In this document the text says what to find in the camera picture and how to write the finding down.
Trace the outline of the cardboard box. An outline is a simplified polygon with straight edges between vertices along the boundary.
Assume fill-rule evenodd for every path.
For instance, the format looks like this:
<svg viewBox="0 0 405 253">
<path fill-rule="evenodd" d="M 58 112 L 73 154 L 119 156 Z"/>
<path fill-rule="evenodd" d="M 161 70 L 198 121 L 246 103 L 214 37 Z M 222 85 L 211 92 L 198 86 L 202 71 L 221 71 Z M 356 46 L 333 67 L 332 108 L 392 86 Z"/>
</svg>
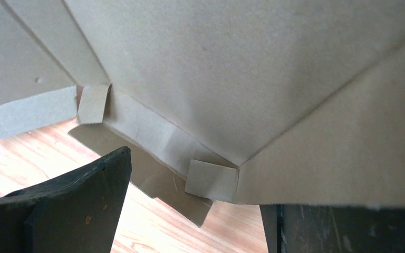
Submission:
<svg viewBox="0 0 405 253">
<path fill-rule="evenodd" d="M 0 139 L 70 118 L 198 225 L 405 207 L 405 1 L 0 1 Z"/>
</svg>

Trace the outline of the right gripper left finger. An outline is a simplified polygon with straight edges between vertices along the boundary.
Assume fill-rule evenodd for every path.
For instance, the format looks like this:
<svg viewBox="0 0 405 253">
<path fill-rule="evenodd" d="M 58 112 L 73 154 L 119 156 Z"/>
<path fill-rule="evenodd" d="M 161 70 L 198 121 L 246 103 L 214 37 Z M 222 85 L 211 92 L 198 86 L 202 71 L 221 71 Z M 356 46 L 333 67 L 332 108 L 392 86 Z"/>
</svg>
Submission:
<svg viewBox="0 0 405 253">
<path fill-rule="evenodd" d="M 0 252 L 110 252 L 131 172 L 124 146 L 0 197 Z"/>
</svg>

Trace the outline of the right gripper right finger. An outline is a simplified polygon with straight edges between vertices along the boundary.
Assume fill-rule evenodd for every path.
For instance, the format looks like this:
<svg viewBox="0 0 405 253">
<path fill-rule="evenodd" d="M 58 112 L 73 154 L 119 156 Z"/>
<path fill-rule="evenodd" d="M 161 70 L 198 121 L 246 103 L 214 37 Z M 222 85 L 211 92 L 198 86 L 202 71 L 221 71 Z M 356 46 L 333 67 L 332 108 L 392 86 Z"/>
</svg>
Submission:
<svg viewBox="0 0 405 253">
<path fill-rule="evenodd" d="M 405 209 L 261 205 L 268 252 L 405 252 Z"/>
</svg>

